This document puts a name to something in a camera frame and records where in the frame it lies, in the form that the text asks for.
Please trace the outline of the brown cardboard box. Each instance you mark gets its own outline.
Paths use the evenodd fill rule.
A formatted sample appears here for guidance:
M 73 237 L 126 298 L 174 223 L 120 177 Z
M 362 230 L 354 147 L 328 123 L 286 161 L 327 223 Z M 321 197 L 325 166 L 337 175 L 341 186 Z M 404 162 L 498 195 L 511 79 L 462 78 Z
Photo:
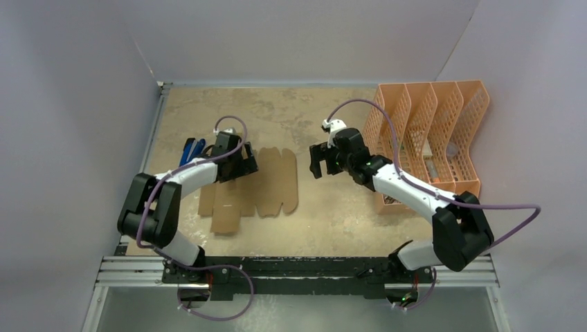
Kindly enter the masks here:
M 263 219 L 296 211 L 299 197 L 295 153 L 263 147 L 254 156 L 257 172 L 201 189 L 197 214 L 211 218 L 211 233 L 234 234 L 240 230 L 243 218 Z

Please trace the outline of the orange plastic file organizer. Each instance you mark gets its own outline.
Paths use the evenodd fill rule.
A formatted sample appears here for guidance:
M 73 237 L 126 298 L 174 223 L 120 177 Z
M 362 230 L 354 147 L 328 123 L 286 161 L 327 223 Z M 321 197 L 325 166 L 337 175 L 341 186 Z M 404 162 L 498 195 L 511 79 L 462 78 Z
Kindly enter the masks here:
M 399 165 L 409 174 L 442 190 L 480 194 L 481 180 L 470 157 L 476 132 L 488 109 L 490 97 L 480 80 L 380 84 L 368 119 L 361 131 L 372 154 L 392 158 L 392 133 L 380 108 L 397 131 Z M 428 176 L 422 146 L 428 140 L 441 181 Z M 460 148 L 446 157 L 446 146 Z

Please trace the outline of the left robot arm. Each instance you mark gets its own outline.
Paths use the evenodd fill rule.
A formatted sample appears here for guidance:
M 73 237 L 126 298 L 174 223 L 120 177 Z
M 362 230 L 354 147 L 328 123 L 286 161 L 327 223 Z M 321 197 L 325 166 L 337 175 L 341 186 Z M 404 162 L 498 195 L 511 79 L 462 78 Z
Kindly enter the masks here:
M 179 229 L 180 204 L 194 191 L 225 183 L 258 171 L 252 145 L 240 135 L 221 131 L 215 144 L 175 170 L 133 177 L 118 217 L 117 229 L 138 246 L 160 254 L 168 268 L 190 283 L 200 282 L 211 267 L 205 250 Z

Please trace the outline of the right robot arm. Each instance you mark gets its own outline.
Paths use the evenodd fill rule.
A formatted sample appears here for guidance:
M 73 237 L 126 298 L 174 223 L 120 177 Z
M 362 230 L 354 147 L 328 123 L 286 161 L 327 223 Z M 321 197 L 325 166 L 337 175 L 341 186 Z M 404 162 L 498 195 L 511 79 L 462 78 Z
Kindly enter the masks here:
M 388 257 L 390 276 L 404 282 L 419 268 L 446 266 L 460 272 L 494 243 L 478 198 L 440 190 L 397 168 L 382 155 L 371 154 L 358 129 L 343 128 L 327 142 L 309 147 L 309 169 L 315 178 L 347 172 L 353 181 L 403 203 L 432 227 L 429 241 L 407 241 Z

